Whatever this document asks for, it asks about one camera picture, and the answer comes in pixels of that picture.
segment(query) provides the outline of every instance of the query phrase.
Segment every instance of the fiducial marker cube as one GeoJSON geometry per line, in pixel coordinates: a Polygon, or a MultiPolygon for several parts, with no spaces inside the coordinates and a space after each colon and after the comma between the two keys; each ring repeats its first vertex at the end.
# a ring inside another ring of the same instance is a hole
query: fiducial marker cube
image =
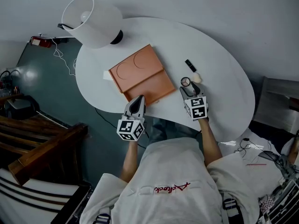
{"type": "Polygon", "coordinates": [[[140,120],[120,119],[118,120],[117,133],[122,140],[137,141],[144,131],[140,120]]]}
{"type": "Polygon", "coordinates": [[[205,96],[193,99],[186,99],[185,108],[193,121],[207,117],[205,96]]]}

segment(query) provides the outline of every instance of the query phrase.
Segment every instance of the backpack strap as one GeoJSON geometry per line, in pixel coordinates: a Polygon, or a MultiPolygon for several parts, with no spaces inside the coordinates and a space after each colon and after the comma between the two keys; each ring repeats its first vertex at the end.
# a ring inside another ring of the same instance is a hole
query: backpack strap
{"type": "Polygon", "coordinates": [[[244,224],[241,209],[237,201],[228,193],[223,192],[222,195],[222,220],[223,224],[244,224]]]}
{"type": "Polygon", "coordinates": [[[109,224],[111,220],[111,216],[109,213],[109,208],[102,208],[100,213],[96,218],[93,224],[109,224]]]}

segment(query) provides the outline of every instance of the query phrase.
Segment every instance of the white t-shirt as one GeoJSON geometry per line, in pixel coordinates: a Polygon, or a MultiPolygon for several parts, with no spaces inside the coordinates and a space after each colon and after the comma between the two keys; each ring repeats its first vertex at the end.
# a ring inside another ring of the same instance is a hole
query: white t-shirt
{"type": "Polygon", "coordinates": [[[205,167],[199,144],[179,138],[151,144],[129,183],[104,174],[84,209],[80,223],[92,224],[102,213],[113,224],[221,224],[226,191],[238,202],[244,224],[255,224],[258,199],[247,187],[239,154],[205,167]]]}

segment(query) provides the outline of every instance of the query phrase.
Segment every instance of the table lamp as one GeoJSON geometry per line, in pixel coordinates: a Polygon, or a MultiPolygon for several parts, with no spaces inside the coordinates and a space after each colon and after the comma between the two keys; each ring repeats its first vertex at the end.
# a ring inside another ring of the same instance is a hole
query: table lamp
{"type": "Polygon", "coordinates": [[[98,49],[122,40],[120,10],[99,0],[73,0],[65,8],[62,23],[83,45],[98,49]]]}

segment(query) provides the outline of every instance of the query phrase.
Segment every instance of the small round object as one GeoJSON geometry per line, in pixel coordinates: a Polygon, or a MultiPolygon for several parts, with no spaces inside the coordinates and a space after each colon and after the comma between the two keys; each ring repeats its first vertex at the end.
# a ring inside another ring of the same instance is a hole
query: small round object
{"type": "Polygon", "coordinates": [[[184,78],[181,79],[181,84],[184,87],[187,87],[188,85],[190,85],[190,83],[191,83],[191,81],[188,77],[184,77],[184,78]]]}
{"type": "Polygon", "coordinates": [[[193,82],[195,82],[195,83],[201,83],[202,82],[199,73],[197,73],[197,72],[193,73],[193,82]]]}

